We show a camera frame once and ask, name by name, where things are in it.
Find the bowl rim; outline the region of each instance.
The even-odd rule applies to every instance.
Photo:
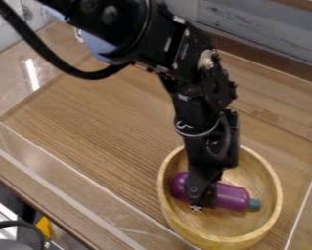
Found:
[[[244,145],[240,145],[240,149],[246,151],[253,157],[256,157],[256,159],[264,164],[268,173],[273,179],[273,183],[274,183],[274,187],[276,187],[276,207],[274,207],[274,211],[272,213],[270,218],[268,219],[268,221],[264,223],[264,225],[256,229],[254,231],[240,235],[240,236],[233,236],[233,237],[226,237],[226,236],[215,236],[215,235],[210,235],[207,237],[205,237],[205,233],[202,233],[202,235],[198,235],[199,238],[203,238],[205,240],[213,241],[213,242],[227,242],[227,243],[238,243],[242,241],[248,241],[248,240],[253,240],[256,239],[258,236],[264,235],[270,227],[273,226],[280,214],[281,214],[281,210],[282,210],[282,189],[281,189],[281,183],[277,177],[277,174],[269,164],[269,162],[262,158],[262,156],[256,153],[250,148],[248,148]],[[174,156],[182,152],[183,150],[183,146],[179,146],[166,157],[160,169],[159,169],[159,173],[158,173],[158,195],[159,195],[159,200],[160,202],[164,202],[164,204],[160,204],[160,207],[167,206],[171,208],[171,205],[168,203],[168,199],[167,196],[164,195],[164,187],[163,187],[163,176],[164,176],[164,171],[166,171],[166,166],[168,165],[168,162],[171,161],[171,159],[174,158]],[[179,227],[182,227],[183,229],[187,229],[183,224],[182,224],[182,220],[179,219],[179,217],[177,216],[175,213],[173,213],[171,215],[171,220],[175,222],[177,225],[179,225]]]

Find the white wall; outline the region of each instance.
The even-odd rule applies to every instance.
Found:
[[[33,30],[40,29],[49,22],[47,13],[41,10],[40,5],[32,0],[5,0],[17,14],[25,18],[26,24]],[[17,33],[9,25],[5,24],[0,17],[0,51],[20,40]]]

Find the purple object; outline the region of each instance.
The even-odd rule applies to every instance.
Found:
[[[179,172],[171,181],[171,196],[187,202],[185,195],[186,172]],[[260,201],[250,199],[248,191],[242,187],[217,183],[217,207],[227,208],[234,211],[244,211],[248,208],[260,209]]]

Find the wooden bowl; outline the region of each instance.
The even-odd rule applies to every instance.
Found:
[[[262,157],[240,147],[238,167],[225,171],[222,183],[242,187],[261,201],[256,212],[234,212],[203,208],[191,212],[189,205],[170,195],[170,181],[186,172],[182,146],[167,156],[158,175],[162,212],[174,232],[201,249],[245,249],[257,243],[273,226],[282,207],[282,191],[277,175]]]

